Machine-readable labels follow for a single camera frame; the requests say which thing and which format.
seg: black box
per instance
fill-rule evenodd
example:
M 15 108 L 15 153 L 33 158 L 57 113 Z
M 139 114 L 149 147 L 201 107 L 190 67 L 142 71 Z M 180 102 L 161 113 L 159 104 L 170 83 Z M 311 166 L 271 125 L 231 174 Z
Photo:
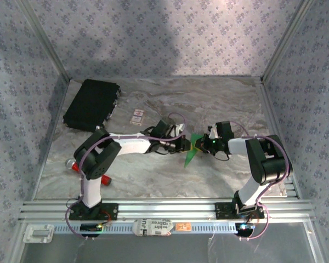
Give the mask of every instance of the black box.
M 86 79 L 64 115 L 68 127 L 94 132 L 111 118 L 120 96 L 116 83 Z

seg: blue floral wallpaper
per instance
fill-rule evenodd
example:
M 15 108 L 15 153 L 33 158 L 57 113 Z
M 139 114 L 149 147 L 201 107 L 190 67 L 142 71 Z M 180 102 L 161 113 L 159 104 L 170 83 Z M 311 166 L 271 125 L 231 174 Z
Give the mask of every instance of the blue floral wallpaper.
M 65 85 L 14 1 L 0 1 L 0 262 L 30 199 Z
M 75 79 L 261 76 L 300 0 L 30 0 Z
M 329 0 L 316 1 L 267 87 L 329 250 Z

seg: orange label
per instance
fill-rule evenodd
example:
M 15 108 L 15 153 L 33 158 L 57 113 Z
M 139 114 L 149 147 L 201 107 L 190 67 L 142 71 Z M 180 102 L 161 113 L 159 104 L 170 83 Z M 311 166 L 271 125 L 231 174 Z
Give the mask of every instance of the orange label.
M 176 223 L 175 230 L 178 232 L 190 232 L 191 223 Z

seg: gray marble table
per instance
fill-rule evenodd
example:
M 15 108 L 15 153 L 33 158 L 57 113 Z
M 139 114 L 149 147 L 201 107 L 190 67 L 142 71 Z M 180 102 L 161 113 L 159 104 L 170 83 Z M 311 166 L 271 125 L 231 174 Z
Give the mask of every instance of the gray marble table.
M 203 133 L 215 122 L 232 120 L 251 134 L 268 134 L 252 78 L 155 78 L 111 79 L 122 89 L 118 106 L 107 123 L 112 133 L 131 134 L 157 124 L 161 116 L 179 112 L 188 119 L 188 136 Z M 91 133 L 67 128 L 63 115 L 81 84 L 71 81 L 53 142 L 42 171 L 37 199 L 71 198 L 80 192 L 79 176 L 65 168 L 65 161 Z M 145 110 L 142 126 L 129 123 L 135 108 Z M 236 136 L 241 128 L 233 125 Z M 221 162 L 198 153 L 184 168 L 186 154 L 161 156 L 132 154 L 119 156 L 107 175 L 110 186 L 102 186 L 103 198 L 231 197 L 251 176 L 246 156 L 232 156 Z M 286 195 L 283 184 L 269 196 Z

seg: green paper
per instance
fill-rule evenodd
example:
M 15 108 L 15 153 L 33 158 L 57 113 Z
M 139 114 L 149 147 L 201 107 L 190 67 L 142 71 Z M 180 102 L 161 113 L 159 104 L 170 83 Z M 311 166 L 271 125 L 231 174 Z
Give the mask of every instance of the green paper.
M 190 161 L 193 159 L 195 154 L 198 152 L 198 150 L 194 146 L 195 146 L 196 141 L 198 139 L 201 139 L 202 137 L 203 137 L 203 135 L 201 135 L 201 134 L 195 134 L 195 133 L 191 134 L 191 138 L 190 138 L 191 150 L 186 154 L 184 168 L 188 166 Z

